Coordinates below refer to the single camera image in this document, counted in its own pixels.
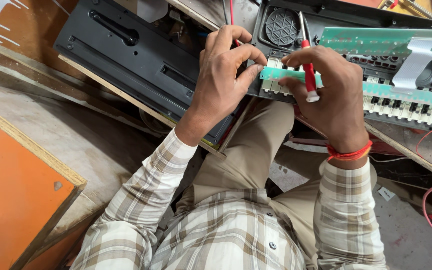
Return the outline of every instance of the shirt cuff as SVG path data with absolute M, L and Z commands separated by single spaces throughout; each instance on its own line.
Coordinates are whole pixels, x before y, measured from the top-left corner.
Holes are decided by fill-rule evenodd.
M 339 169 L 328 162 L 320 167 L 319 189 L 325 197 L 347 203 L 362 202 L 371 197 L 369 158 L 359 169 Z
M 165 174 L 180 175 L 186 170 L 189 160 L 198 146 L 184 144 L 173 130 L 151 155 L 153 166 Z

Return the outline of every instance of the speaker grille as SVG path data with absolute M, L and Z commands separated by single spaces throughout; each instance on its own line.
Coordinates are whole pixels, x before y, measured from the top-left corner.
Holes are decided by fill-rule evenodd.
M 276 9 L 266 20 L 266 35 L 276 45 L 285 46 L 294 42 L 298 34 L 298 18 L 289 9 Z

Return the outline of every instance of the red screwdriver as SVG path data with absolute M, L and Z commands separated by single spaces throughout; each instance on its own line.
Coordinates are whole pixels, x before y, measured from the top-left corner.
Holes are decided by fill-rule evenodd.
M 311 43 L 309 43 L 309 40 L 306 38 L 306 32 L 304 31 L 304 18 L 303 18 L 303 12 L 299 12 L 299 23 L 301 24 L 301 33 L 303 33 L 303 42 L 301 43 L 301 49 L 306 49 L 311 47 Z M 304 70 L 304 83 L 306 84 L 306 90 L 308 90 L 308 97 L 306 98 L 306 101 L 308 102 L 315 102 L 319 100 L 319 95 L 316 93 L 316 79 L 315 79 L 315 72 L 313 69 L 313 64 L 303 64 L 303 70 Z

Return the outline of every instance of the black key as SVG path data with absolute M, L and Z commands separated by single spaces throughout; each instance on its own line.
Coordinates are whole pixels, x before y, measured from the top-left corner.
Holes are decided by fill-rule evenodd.
M 427 114 L 429 110 L 429 105 L 428 104 L 424 104 L 423 108 L 421 109 L 421 114 Z
M 401 107 L 401 101 L 400 100 L 395 100 L 393 103 L 393 108 L 399 108 Z
M 416 102 L 412 102 L 411 106 L 409 107 L 409 111 L 415 112 L 417 107 L 418 107 L 418 104 Z
M 379 101 L 379 96 L 373 96 L 371 98 L 371 104 L 376 104 L 376 103 L 378 103 L 378 101 Z
M 387 107 L 389 105 L 389 102 L 391 102 L 391 100 L 389 98 L 383 98 L 381 105 L 384 107 Z

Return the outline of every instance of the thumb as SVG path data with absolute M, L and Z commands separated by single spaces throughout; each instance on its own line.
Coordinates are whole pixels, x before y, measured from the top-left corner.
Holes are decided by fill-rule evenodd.
M 263 70 L 263 65 L 261 64 L 252 64 L 246 68 L 236 79 L 236 85 L 238 88 L 245 89 L 246 91 L 249 88 L 249 85 L 256 79 L 259 72 Z
M 300 80 L 291 77 L 284 77 L 279 81 L 279 85 L 289 88 L 298 104 L 307 102 L 306 98 L 308 97 L 308 90 L 306 89 L 306 85 Z

